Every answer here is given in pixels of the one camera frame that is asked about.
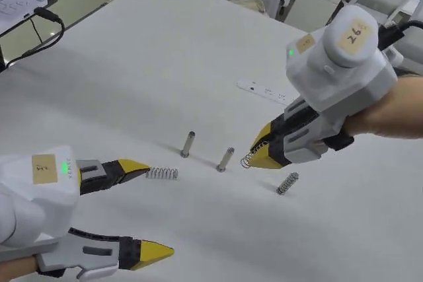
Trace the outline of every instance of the human hand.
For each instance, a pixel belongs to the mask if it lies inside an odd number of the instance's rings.
[[[0,282],[9,282],[37,271],[35,257],[0,262]]]
[[[377,104],[347,118],[344,128],[350,135],[423,138],[423,77],[401,77]]]

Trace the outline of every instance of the metal spring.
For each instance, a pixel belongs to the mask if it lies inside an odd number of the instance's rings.
[[[288,190],[291,188],[291,186],[294,185],[294,183],[296,181],[298,181],[299,179],[299,175],[297,172],[291,173],[286,180],[284,180],[282,182],[282,184],[280,184],[279,188],[278,188],[278,194],[279,195],[285,195],[286,192],[288,192]]]
[[[252,159],[252,157],[258,152],[258,150],[260,150],[261,148],[263,148],[265,145],[268,145],[269,142],[267,141],[263,141],[261,144],[257,145],[252,151],[250,151],[249,154],[247,154],[245,157],[243,157],[241,159],[241,165],[243,166],[243,168],[250,168],[250,160]]]
[[[178,170],[175,168],[151,168],[145,177],[159,180],[178,180]]]

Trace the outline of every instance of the laptop keyboard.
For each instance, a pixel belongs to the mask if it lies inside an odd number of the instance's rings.
[[[15,15],[29,6],[28,1],[0,0],[0,14]]]

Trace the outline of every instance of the gray gripper part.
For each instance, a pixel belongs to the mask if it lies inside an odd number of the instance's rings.
[[[80,267],[82,273],[119,264],[119,242],[106,242],[67,234],[57,248],[46,254],[38,254],[38,267],[42,272]]]
[[[77,166],[81,170],[82,181],[106,175],[106,171],[99,160],[77,160]]]

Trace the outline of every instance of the handwritten number label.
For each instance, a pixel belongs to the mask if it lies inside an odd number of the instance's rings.
[[[357,40],[357,38],[355,38],[353,36],[349,36],[348,39],[351,40],[351,44],[354,44],[354,42]]]
[[[48,171],[48,167],[45,165],[37,165],[37,171]]]
[[[372,29],[365,21],[355,18],[339,38],[338,46],[345,52],[356,55],[363,48],[371,33]]]
[[[55,155],[32,156],[32,181],[36,185],[58,182]]]
[[[362,31],[361,31],[361,30],[356,30],[356,29],[354,29],[354,28],[352,28],[352,29],[351,29],[351,31],[352,31],[352,33],[354,33],[356,36],[359,36],[359,35],[362,33]]]

